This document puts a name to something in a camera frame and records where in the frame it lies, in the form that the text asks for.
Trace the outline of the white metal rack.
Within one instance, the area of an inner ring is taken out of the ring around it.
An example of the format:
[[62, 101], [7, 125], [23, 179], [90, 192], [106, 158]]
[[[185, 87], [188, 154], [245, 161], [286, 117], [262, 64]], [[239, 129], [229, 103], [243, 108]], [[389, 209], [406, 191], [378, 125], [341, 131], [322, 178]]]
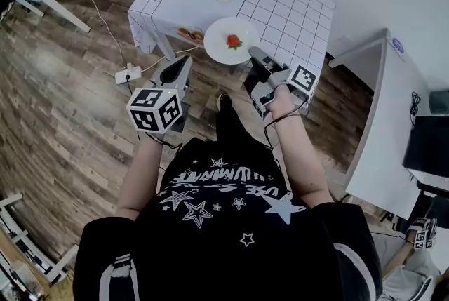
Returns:
[[76, 257], [79, 246], [73, 245], [59, 260], [52, 261], [8, 212], [8, 206], [21, 199], [21, 193], [0, 199], [0, 269], [37, 300], [66, 277], [67, 265]]

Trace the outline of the black star-print shirt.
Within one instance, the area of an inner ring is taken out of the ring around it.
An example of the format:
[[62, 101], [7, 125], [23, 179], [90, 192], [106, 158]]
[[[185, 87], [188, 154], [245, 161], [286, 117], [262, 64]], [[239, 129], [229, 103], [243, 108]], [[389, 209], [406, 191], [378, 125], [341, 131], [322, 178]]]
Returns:
[[359, 206], [310, 207], [276, 162], [190, 140], [135, 220], [89, 222], [75, 301], [377, 301], [380, 261]]

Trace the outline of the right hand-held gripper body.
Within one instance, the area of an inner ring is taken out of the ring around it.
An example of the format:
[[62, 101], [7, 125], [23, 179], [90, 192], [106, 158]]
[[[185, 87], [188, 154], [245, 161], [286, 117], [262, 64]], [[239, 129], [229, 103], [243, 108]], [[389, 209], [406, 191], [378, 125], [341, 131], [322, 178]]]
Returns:
[[287, 65], [254, 64], [246, 77], [244, 86], [252, 104], [261, 119], [269, 113], [267, 107], [276, 99], [275, 90], [280, 85], [286, 85], [298, 110], [308, 107], [312, 87], [316, 75], [298, 65], [294, 70]]

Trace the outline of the person's right forearm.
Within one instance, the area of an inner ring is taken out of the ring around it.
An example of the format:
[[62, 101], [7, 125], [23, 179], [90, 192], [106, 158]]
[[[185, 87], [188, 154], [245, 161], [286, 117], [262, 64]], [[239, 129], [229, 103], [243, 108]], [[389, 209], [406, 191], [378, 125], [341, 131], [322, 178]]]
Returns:
[[287, 86], [280, 85], [275, 89], [275, 99], [269, 104], [269, 110], [293, 193], [311, 208], [332, 203], [323, 166]]

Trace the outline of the black monitor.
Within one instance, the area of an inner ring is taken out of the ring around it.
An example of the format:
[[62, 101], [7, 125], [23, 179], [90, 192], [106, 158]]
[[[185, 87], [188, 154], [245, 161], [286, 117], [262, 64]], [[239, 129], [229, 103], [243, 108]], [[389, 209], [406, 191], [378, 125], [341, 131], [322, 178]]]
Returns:
[[449, 116], [417, 116], [403, 166], [449, 178]]

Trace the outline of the grey box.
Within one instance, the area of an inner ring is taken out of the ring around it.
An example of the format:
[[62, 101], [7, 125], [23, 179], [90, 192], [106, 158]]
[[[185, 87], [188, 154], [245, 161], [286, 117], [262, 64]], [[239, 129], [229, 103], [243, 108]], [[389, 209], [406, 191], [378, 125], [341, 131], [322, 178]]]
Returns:
[[429, 108], [432, 114], [449, 115], [449, 90], [430, 92]]

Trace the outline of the person's left forearm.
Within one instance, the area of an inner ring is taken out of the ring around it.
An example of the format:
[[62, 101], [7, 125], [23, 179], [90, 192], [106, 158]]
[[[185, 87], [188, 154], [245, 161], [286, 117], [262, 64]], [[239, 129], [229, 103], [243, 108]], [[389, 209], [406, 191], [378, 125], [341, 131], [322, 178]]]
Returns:
[[135, 220], [156, 196], [162, 144], [153, 138], [140, 137], [137, 152], [119, 192], [115, 216]]

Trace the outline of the white desk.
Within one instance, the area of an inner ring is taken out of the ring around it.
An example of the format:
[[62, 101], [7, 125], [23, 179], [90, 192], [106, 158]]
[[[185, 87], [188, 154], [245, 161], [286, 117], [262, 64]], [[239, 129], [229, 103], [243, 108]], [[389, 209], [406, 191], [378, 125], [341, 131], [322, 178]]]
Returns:
[[376, 32], [363, 44], [343, 53], [328, 65], [355, 67], [356, 75], [374, 96], [361, 140], [347, 172], [342, 175], [346, 191], [389, 213], [408, 219], [420, 195], [418, 182], [449, 180], [403, 167], [412, 119], [412, 94], [421, 102], [418, 113], [430, 113], [430, 89], [406, 50], [400, 55], [391, 44], [389, 29]]

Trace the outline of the white round plate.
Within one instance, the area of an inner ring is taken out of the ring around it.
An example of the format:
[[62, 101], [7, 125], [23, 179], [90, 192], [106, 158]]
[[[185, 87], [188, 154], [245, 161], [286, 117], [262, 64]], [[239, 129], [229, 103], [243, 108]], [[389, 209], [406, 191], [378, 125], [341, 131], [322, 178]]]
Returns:
[[[242, 47], [228, 49], [227, 36], [237, 35]], [[255, 26], [237, 17], [222, 18], [214, 22], [206, 31], [203, 46], [207, 54], [216, 62], [224, 65], [238, 65], [250, 60], [248, 52], [251, 46], [259, 46], [260, 38]]]

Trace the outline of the white power strip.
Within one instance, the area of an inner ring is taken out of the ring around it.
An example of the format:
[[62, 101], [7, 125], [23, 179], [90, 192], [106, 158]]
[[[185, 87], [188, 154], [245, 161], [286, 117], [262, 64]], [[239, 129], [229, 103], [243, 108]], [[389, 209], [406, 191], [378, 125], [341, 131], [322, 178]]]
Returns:
[[128, 63], [125, 68], [115, 74], [115, 82], [117, 85], [128, 83], [142, 77], [142, 68]]

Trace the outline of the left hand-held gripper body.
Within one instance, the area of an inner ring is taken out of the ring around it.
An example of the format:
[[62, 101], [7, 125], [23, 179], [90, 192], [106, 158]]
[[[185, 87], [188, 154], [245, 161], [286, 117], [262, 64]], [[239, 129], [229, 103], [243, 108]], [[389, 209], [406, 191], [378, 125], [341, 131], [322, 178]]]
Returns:
[[137, 131], [163, 135], [168, 131], [181, 133], [189, 105], [183, 101], [187, 86], [167, 84], [157, 86], [147, 81], [136, 88], [126, 105]]

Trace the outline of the person's black trousers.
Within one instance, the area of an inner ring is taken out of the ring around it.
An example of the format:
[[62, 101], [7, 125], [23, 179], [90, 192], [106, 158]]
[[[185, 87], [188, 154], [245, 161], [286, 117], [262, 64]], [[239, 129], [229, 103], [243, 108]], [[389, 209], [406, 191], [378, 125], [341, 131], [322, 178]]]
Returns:
[[254, 160], [273, 157], [272, 152], [246, 130], [233, 105], [218, 111], [216, 134], [221, 145], [241, 157]]

